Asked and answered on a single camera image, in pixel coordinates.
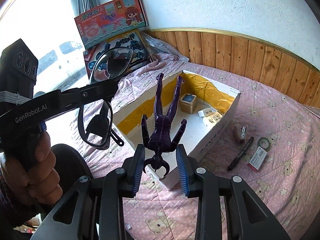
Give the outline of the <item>left hand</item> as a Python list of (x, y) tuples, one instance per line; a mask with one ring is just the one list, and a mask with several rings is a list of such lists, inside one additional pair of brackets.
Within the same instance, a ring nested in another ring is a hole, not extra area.
[(22, 204), (55, 204), (63, 190), (59, 185), (59, 174), (54, 169), (56, 157), (47, 132), (41, 133), (34, 157), (36, 164), (26, 171), (17, 159), (2, 153), (1, 172), (5, 182)]

